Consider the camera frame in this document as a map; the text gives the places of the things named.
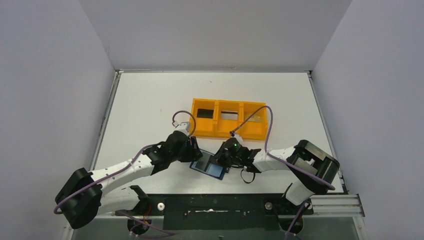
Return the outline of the blue leather card holder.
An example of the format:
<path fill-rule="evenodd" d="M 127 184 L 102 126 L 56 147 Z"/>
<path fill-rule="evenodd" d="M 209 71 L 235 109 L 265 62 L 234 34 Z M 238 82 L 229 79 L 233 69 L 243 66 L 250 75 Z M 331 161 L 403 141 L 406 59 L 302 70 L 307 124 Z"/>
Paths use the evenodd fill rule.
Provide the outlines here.
<path fill-rule="evenodd" d="M 201 149 L 201 152 L 202 152 L 202 154 L 203 153 L 209 153 L 209 154 L 214 156 L 213 153 L 206 151 L 206 150 L 203 150 L 203 149 Z M 206 171 L 201 171 L 201 170 L 195 169 L 194 166 L 195 166 L 196 162 L 197 161 L 193 161 L 190 164 L 189 168 L 192 169 L 192 170 L 195 170 L 197 172 L 200 172 L 202 174 L 205 174 L 207 176 L 210 176 L 212 178 L 218 179 L 218 180 L 222 180 L 224 178 L 225 174 L 229 173 L 229 171 L 230 171 L 229 167 L 224 167 L 224 166 L 216 164 L 214 162 L 213 157 L 210 158 L 209 165 L 208 165 Z"/>

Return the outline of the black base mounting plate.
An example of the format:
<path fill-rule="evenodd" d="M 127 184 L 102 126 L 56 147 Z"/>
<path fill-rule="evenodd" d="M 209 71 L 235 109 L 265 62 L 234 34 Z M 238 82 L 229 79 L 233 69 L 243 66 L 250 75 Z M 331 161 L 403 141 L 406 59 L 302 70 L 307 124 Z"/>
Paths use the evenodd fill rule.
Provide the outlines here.
<path fill-rule="evenodd" d="M 118 216 L 161 217 L 163 229 L 276 231 L 280 218 L 293 217 L 300 206 L 284 193 L 243 194 L 143 194 L 136 205 L 120 208 Z"/>

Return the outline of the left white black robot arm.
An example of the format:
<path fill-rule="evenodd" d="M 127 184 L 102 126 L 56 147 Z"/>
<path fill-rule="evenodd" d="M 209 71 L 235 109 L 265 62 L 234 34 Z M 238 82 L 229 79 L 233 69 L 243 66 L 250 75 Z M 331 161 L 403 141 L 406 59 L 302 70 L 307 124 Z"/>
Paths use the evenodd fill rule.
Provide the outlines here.
<path fill-rule="evenodd" d="M 75 170 L 55 197 L 53 212 L 64 215 L 73 229 L 103 213 L 143 213 L 148 207 L 146 194 L 138 186 L 125 184 L 166 170 L 175 161 L 194 162 L 202 155 L 196 137 L 175 130 L 165 141 L 144 146 L 129 160 L 93 171 Z"/>

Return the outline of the aluminium frame rail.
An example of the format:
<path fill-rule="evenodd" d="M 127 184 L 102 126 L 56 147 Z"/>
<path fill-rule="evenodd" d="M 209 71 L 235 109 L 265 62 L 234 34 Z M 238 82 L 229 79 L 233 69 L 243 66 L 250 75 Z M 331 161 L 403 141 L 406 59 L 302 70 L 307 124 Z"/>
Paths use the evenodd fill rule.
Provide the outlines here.
<path fill-rule="evenodd" d="M 313 195 L 313 214 L 308 218 L 354 218 L 365 217 L 358 194 Z"/>

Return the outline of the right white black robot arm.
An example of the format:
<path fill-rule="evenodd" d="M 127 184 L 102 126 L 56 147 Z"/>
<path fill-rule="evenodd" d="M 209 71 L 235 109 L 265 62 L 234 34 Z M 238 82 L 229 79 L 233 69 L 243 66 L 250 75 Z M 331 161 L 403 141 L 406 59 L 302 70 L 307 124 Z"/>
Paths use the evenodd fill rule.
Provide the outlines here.
<path fill-rule="evenodd" d="M 340 169 L 334 157 L 305 139 L 285 149 L 267 151 L 249 149 L 232 137 L 222 143 L 212 158 L 223 167 L 238 167 L 253 174 L 291 171 L 297 180 L 281 199 L 282 209 L 289 214 L 295 213 L 311 196 L 334 190 L 332 182 Z"/>

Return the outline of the gold credit card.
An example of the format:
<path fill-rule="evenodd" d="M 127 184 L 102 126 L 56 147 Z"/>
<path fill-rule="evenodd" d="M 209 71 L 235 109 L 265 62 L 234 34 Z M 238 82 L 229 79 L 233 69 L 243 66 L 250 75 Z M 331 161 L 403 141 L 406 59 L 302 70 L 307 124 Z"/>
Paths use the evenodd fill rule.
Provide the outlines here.
<path fill-rule="evenodd" d="M 246 120 L 248 122 L 254 122 L 254 123 L 266 122 L 267 114 L 262 111 L 259 111 L 259 112 L 256 112 L 255 114 L 250 114 L 249 116 L 247 116 Z"/>

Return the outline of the black VIP credit card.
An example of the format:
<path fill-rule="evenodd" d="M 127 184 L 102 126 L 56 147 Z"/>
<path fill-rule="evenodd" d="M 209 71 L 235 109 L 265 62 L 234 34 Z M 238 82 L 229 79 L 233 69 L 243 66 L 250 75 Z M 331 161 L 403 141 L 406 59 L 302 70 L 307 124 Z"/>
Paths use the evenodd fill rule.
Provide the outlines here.
<path fill-rule="evenodd" d="M 203 119 L 212 119 L 214 117 L 214 110 L 213 109 L 198 108 L 196 117 L 197 118 L 203 118 Z"/>

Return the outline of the orange three-compartment tray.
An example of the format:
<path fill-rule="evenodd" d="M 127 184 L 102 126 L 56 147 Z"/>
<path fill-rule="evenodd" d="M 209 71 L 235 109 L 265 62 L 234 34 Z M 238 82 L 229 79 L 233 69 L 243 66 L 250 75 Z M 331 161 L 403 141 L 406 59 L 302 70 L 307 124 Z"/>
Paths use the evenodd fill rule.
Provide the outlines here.
<path fill-rule="evenodd" d="M 267 116 L 267 110 L 262 108 L 264 102 L 232 101 L 194 98 L 191 114 L 196 122 L 189 120 L 196 126 L 194 136 L 204 138 L 229 138 L 230 131 L 235 130 L 244 140 L 262 141 L 268 132 L 268 117 L 266 122 L 250 122 L 246 117 L 257 112 Z M 213 109 L 213 118 L 197 118 L 198 109 Z"/>

